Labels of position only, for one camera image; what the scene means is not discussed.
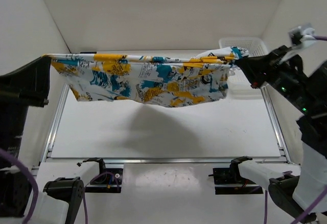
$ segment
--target printed cloth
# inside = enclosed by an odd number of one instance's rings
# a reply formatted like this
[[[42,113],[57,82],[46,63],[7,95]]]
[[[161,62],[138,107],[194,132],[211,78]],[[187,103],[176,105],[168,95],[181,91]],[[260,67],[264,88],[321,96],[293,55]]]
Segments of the printed cloth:
[[[184,107],[227,95],[239,47],[203,52],[193,58],[121,54],[49,54],[78,101],[131,99],[143,104]]]

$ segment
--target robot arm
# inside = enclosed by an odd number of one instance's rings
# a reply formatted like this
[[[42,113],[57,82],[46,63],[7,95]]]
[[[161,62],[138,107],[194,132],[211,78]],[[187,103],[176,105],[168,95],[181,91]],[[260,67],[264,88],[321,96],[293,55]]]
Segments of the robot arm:
[[[327,61],[307,77],[297,54],[315,42],[313,32],[311,26],[300,26],[290,32],[292,47],[281,46],[266,56],[235,62],[252,88],[270,84],[303,114],[297,121],[303,163],[300,177],[270,171],[247,157],[233,160],[230,170],[261,185],[276,205],[295,218],[314,203],[302,223],[313,221],[315,212],[327,211],[327,197],[321,195],[327,193]]]

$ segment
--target white laundry basket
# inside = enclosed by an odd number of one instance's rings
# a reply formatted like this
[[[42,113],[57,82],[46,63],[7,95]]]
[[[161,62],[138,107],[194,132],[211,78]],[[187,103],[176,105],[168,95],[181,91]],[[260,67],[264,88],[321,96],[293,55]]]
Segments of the white laundry basket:
[[[222,38],[219,40],[219,47],[237,46],[246,48],[251,57],[263,56],[268,54],[264,42],[256,37],[235,37]],[[232,68],[228,78],[229,91],[235,98],[262,98],[260,89],[252,89],[245,75],[239,68]]]

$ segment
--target white panel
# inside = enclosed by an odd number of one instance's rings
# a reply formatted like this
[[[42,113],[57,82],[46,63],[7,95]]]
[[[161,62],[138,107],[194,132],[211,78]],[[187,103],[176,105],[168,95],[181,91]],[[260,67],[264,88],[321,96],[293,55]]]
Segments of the white panel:
[[[45,0],[72,52],[210,49],[260,36],[281,0]]]
[[[125,52],[177,58],[201,51]],[[224,100],[184,108],[134,101],[77,102],[71,92],[53,158],[279,157],[263,99]]]
[[[327,36],[327,0],[282,0],[270,25],[264,33],[264,42],[270,49],[283,44],[289,46],[288,30],[299,24],[312,23],[317,35]],[[307,75],[327,59],[327,42],[319,42],[300,53]],[[293,162],[302,159],[301,132],[296,120],[301,115],[286,99],[270,91],[279,123],[286,139]]]
[[[67,53],[43,0],[0,0],[0,36],[0,75],[45,53]],[[27,165],[40,159],[63,86],[54,70],[50,75],[49,105],[28,111],[19,155]]]
[[[263,223],[264,195],[215,195],[216,165],[127,164],[120,194],[87,193],[89,224],[236,224]],[[274,165],[298,172],[296,166]],[[268,198],[268,223],[293,218]],[[81,206],[75,223],[84,222]]]

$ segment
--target patterned fabric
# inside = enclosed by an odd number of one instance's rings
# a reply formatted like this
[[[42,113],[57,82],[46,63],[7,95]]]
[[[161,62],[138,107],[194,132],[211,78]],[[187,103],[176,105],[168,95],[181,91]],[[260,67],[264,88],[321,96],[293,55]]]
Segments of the patterned fabric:
[[[49,54],[78,101],[131,99],[184,107],[227,95],[228,71],[248,51],[227,47],[193,58],[120,54]]]

